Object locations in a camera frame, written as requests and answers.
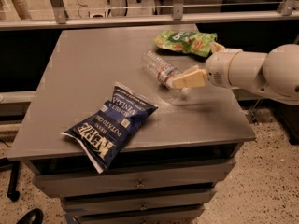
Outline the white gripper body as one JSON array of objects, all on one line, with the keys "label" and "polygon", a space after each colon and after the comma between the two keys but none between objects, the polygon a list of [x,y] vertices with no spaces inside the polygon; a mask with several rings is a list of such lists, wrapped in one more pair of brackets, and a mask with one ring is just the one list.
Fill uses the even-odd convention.
[{"label": "white gripper body", "polygon": [[242,49],[223,49],[214,52],[206,60],[206,72],[208,80],[215,86],[232,88],[229,79],[229,70],[234,57],[242,52]]}]

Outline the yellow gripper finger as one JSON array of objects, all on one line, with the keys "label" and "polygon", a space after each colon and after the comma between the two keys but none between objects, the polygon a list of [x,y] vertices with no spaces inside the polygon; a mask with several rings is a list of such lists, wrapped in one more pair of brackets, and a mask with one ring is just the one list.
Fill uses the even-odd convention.
[{"label": "yellow gripper finger", "polygon": [[209,46],[212,53],[225,50],[225,46],[219,44],[218,42],[211,42]]},{"label": "yellow gripper finger", "polygon": [[174,89],[203,87],[207,83],[206,71],[197,69],[172,79]]}]

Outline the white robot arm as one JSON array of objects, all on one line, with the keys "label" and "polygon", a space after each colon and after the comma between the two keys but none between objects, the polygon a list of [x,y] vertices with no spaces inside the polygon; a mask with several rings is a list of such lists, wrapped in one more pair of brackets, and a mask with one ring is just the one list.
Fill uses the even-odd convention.
[{"label": "white robot arm", "polygon": [[211,49],[205,69],[198,66],[187,69],[171,80],[171,87],[203,87],[210,82],[286,105],[299,105],[299,45],[282,45],[262,53],[225,48],[214,42]]}]

